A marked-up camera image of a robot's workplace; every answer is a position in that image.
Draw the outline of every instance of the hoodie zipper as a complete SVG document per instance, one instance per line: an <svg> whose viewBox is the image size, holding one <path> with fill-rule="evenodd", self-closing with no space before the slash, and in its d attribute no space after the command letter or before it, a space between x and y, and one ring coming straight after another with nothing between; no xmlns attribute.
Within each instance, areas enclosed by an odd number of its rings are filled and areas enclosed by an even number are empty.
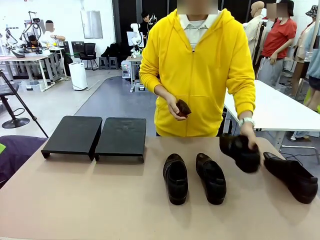
<svg viewBox="0 0 320 240"><path fill-rule="evenodd" d="M190 104L190 95L191 95L191 87L192 87L192 76L194 73L194 59L195 59L195 49L192 50L192 57L191 57L191 74L190 74L190 82L189 82L189 92L188 92L188 105ZM185 136L188 136L188 123L189 120L186 119L186 124L185 124Z"/></svg>

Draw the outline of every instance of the man in yellow hoodie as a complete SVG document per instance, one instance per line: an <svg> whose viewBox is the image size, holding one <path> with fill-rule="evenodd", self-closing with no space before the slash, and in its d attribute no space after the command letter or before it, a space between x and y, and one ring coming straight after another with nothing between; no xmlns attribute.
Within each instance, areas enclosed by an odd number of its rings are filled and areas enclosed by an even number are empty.
<svg viewBox="0 0 320 240"><path fill-rule="evenodd" d="M215 137L228 89L251 148L256 90L246 33L226 9L208 14L208 1L180 0L183 8L178 5L152 28L140 79L159 96L154 122L160 136ZM187 118L178 116L178 99L192 111Z"/></svg>

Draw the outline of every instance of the yellow jacket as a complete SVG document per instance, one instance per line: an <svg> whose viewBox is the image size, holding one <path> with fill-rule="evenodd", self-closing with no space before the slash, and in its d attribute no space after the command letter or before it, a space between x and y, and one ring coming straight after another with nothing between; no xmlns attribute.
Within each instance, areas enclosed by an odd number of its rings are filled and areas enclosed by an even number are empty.
<svg viewBox="0 0 320 240"><path fill-rule="evenodd" d="M181 27L177 10L150 31L142 52L140 79L154 93L163 85L192 113L177 121L167 102L158 97L154 123L161 136L215 137L222 122L226 89L240 115L254 111L255 73L243 26L224 9L194 52Z"/></svg>

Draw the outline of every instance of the dark brown object in hand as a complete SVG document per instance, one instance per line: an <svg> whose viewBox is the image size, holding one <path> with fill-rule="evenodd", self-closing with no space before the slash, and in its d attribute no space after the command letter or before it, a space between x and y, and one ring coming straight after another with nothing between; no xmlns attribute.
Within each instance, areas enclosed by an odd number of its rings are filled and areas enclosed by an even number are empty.
<svg viewBox="0 0 320 240"><path fill-rule="evenodd" d="M188 107L188 105L181 99L178 100L176 103L176 106L179 109L179 113L177 114L179 117L185 117L187 118L189 114L191 114L191 110Z"/></svg>

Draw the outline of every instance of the black stool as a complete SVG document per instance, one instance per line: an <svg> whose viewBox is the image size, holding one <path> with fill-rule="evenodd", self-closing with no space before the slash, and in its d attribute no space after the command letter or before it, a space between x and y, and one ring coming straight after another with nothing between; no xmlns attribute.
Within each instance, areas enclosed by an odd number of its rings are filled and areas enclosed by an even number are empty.
<svg viewBox="0 0 320 240"><path fill-rule="evenodd" d="M15 89L15 91L18 91L18 89L19 89L18 84L12 83L11 85ZM26 118L26 117L16 118L14 112L12 111L12 109L6 99L6 96L10 96L10 95L15 95L15 94L12 92L12 90L9 88L9 86L7 84L0 86L0 99L12 118L12 120L6 121L4 124L2 124L2 127L4 129L19 128L19 127L22 127L30 122L30 119Z"/></svg>

